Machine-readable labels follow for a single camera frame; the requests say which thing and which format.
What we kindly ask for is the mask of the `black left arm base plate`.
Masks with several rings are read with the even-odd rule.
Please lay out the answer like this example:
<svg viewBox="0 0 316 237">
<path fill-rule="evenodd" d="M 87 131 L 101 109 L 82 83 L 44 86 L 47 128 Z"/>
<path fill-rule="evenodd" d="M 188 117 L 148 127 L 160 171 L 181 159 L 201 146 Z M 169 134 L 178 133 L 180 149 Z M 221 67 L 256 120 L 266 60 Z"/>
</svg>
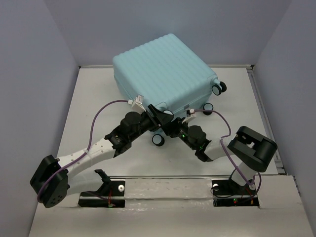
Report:
<svg viewBox="0 0 316 237">
<path fill-rule="evenodd" d="M 78 205 L 91 208 L 124 208 L 125 180 L 112 180 L 102 185 L 97 191 L 82 192 Z"/>
</svg>

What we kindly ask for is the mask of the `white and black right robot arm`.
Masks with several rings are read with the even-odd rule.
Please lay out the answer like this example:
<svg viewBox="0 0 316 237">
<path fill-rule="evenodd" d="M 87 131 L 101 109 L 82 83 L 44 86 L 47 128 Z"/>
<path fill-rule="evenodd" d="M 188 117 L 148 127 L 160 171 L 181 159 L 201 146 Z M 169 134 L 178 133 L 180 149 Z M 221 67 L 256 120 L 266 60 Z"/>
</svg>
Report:
<svg viewBox="0 0 316 237">
<path fill-rule="evenodd" d="M 228 190 L 234 194 L 245 185 L 253 185 L 254 176 L 267 170 L 277 151 L 273 140 L 247 126 L 241 126 L 232 140 L 229 136 L 208 140 L 200 126 L 189 126 L 179 118 L 164 126 L 163 131 L 171 138 L 180 138 L 203 162 L 227 156 L 235 168 L 227 181 Z"/>
</svg>

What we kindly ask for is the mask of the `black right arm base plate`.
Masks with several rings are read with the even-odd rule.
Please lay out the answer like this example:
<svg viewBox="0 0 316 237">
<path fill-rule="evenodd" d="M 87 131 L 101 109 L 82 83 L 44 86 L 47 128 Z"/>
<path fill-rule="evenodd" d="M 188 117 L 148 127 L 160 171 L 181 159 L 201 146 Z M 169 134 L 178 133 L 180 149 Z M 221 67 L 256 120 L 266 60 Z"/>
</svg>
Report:
<svg viewBox="0 0 316 237">
<path fill-rule="evenodd" d="M 259 207 L 255 185 L 239 186 L 230 180 L 213 180 L 210 192 L 214 207 Z"/>
</svg>

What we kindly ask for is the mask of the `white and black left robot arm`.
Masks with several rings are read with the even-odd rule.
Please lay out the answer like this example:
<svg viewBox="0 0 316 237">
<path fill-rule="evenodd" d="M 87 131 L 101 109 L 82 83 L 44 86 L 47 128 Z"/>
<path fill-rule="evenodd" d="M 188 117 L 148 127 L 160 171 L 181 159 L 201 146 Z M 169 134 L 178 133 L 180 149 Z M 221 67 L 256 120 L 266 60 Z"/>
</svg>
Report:
<svg viewBox="0 0 316 237">
<path fill-rule="evenodd" d="M 37 201 L 46 208 L 56 206 L 71 189 L 71 179 L 99 162 L 123 154 L 142 134 L 162 128 L 173 118 L 172 112 L 149 105 L 142 113 L 127 113 L 112 132 L 95 143 L 89 142 L 86 149 L 59 158 L 44 157 L 30 180 Z"/>
</svg>

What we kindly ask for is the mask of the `light blue hard-shell suitcase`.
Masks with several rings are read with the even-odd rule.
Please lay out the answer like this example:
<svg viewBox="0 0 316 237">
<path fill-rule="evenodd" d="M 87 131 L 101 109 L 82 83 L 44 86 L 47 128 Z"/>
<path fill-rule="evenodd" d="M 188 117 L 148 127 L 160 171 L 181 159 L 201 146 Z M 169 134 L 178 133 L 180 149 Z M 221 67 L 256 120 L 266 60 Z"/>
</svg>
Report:
<svg viewBox="0 0 316 237">
<path fill-rule="evenodd" d="M 187 109 L 202 109 L 212 94 L 227 90 L 217 74 L 174 34 L 167 34 L 113 58 L 114 79 L 128 99 L 144 97 L 152 104 L 184 117 Z"/>
</svg>

